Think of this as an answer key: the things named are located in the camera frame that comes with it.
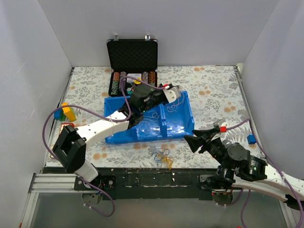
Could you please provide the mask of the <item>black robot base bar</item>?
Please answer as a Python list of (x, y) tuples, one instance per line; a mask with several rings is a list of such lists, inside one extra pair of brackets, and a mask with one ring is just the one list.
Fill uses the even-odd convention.
[(74, 190), (103, 190), (114, 200), (200, 199), (212, 200), (211, 191), (201, 186), (215, 169), (99, 168), (95, 180), (85, 183), (77, 177)]

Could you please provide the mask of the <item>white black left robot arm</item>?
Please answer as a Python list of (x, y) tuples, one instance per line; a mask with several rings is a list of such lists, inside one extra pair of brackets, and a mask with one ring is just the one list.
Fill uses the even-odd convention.
[(67, 173), (78, 175), (89, 189), (96, 190), (101, 186), (102, 175), (86, 159), (86, 150), (108, 136), (138, 125), (143, 120), (144, 112), (158, 105), (173, 103), (180, 96), (177, 85), (169, 84), (153, 89), (140, 84), (124, 105), (105, 119), (78, 128), (71, 125), (63, 127), (52, 148), (54, 157)]

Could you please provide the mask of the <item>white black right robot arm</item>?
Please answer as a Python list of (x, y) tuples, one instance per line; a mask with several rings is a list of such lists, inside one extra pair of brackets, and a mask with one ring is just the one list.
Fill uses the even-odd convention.
[(273, 196), (292, 209), (303, 209), (303, 180), (279, 172), (237, 142), (223, 143), (220, 135), (226, 130), (225, 126), (214, 127), (184, 136), (192, 152), (208, 152), (219, 163), (215, 175), (201, 181), (203, 189), (244, 188)]

